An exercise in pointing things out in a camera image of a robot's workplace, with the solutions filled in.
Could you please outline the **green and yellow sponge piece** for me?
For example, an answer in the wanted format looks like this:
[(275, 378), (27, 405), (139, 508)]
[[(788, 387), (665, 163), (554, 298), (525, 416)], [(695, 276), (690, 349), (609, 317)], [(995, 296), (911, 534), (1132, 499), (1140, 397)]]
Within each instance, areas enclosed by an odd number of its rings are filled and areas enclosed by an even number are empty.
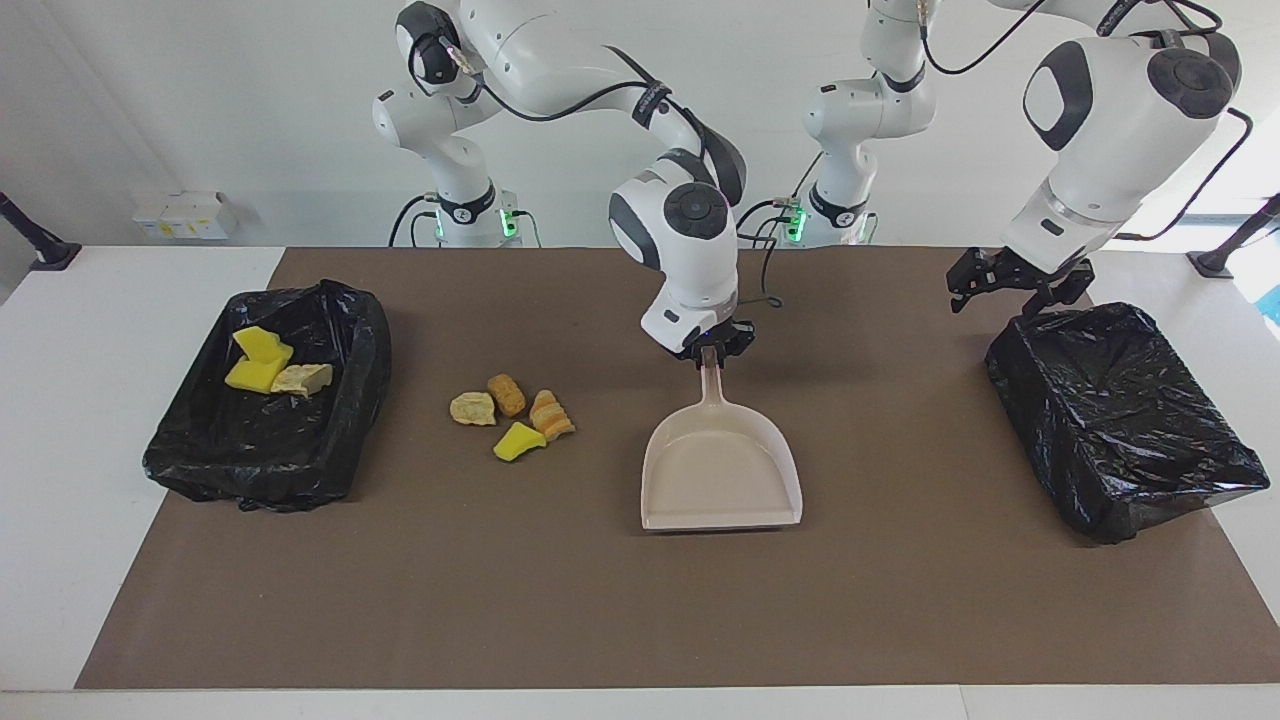
[(233, 389), (270, 395), (276, 377), (287, 366), (287, 359), (255, 361), (248, 357), (237, 360), (224, 378)]

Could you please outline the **black bag lined bin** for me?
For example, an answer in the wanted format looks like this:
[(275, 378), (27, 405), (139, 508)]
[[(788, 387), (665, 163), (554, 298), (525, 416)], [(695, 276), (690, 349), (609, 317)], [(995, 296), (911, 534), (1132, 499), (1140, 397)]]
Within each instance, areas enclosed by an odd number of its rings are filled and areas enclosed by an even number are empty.
[(1015, 316), (986, 370), (1039, 486), (1092, 543), (1119, 544), (1271, 486), (1140, 307)]
[[(234, 389), (233, 333), (280, 336), (305, 364), (329, 364), (330, 386), (303, 398)], [(378, 297), (337, 281), (232, 296), (143, 450), (145, 475), (196, 502), (244, 511), (308, 511), (344, 498), (387, 400), (392, 337)]]

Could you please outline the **white wall socket box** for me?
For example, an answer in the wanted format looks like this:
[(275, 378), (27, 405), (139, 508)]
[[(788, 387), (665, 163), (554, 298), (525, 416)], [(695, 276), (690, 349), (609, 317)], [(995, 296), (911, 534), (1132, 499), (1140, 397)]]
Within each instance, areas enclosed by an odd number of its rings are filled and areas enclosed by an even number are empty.
[(150, 240), (228, 241), (239, 227), (225, 195), (216, 191), (140, 195), (132, 220)]

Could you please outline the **yellow sponge wedge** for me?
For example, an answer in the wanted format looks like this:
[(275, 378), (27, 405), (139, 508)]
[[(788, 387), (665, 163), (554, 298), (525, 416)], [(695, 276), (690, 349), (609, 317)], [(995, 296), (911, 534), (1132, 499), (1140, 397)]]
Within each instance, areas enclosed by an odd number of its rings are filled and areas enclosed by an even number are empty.
[(515, 462), (535, 448), (545, 448), (547, 437), (522, 421), (513, 421), (493, 447), (493, 454), (504, 462)]

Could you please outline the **notched yellow sponge piece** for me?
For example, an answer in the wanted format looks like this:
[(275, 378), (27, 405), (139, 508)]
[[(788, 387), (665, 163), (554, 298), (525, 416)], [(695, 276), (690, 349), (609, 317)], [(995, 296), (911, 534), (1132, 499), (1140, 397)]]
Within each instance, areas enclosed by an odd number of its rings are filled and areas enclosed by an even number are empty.
[(278, 333), (260, 325), (248, 325), (232, 333), (232, 338), (251, 363), (287, 364), (293, 355), (293, 348)]

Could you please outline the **brown table mat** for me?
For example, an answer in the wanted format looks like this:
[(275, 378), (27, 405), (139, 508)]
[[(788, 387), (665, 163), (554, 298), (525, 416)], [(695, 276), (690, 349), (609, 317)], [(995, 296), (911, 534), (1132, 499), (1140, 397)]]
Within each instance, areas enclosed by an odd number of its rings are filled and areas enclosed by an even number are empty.
[[(289, 250), (273, 287), (339, 281), (390, 322), (355, 488), (294, 514), (168, 496), (77, 684), (1280, 682), (1280, 626), (1208, 511), (1114, 546), (1062, 523), (983, 364), (1023, 297), (954, 315), (956, 256), (777, 252), (785, 306), (745, 310), (724, 388), (785, 433), (803, 520), (660, 536), (643, 455), (699, 379), (639, 328), (657, 274), (603, 249)], [(451, 419), (500, 373), (522, 415)], [(576, 432), (499, 460), (539, 389)]]

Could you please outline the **beige plastic dustpan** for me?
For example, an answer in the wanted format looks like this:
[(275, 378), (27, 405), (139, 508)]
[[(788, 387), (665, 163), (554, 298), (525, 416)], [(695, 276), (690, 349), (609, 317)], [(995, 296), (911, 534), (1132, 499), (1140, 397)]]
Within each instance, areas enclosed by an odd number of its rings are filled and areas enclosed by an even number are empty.
[(782, 430), (724, 397), (714, 347), (700, 356), (701, 397), (663, 419), (646, 443), (640, 521), (646, 532), (794, 527), (804, 500)]

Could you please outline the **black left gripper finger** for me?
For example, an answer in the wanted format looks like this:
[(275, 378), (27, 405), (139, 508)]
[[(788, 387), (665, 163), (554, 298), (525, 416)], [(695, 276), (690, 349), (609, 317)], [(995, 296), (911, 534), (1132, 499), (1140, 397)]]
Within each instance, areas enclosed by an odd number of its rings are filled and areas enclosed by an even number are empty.
[(1000, 263), (1005, 250), (968, 249), (946, 272), (946, 286), (951, 295), (951, 313), (959, 314), (969, 301), (979, 295), (993, 293), (1004, 288), (1004, 275)]
[(1043, 278), (1036, 282), (1034, 293), (1021, 307), (1023, 318), (1033, 318), (1056, 305), (1074, 305), (1094, 281), (1094, 268), (1091, 259), (1075, 263), (1060, 277)]

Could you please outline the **torn striped bread piece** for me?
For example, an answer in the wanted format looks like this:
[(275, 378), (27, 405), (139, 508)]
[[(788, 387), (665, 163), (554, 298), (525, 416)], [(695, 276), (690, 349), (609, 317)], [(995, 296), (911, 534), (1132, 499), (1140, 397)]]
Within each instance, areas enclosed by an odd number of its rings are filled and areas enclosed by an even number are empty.
[(283, 368), (273, 379), (269, 392), (273, 395), (296, 395), (311, 397), (326, 388), (334, 377), (332, 364), (293, 364)]

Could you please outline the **striped orange bread piece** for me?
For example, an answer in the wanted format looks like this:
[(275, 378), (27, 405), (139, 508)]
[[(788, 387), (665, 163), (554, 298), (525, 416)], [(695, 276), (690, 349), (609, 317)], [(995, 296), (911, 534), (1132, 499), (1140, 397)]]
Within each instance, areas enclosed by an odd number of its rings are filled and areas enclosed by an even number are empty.
[(576, 425), (550, 389), (539, 389), (527, 411), (529, 420), (548, 442), (576, 432)]

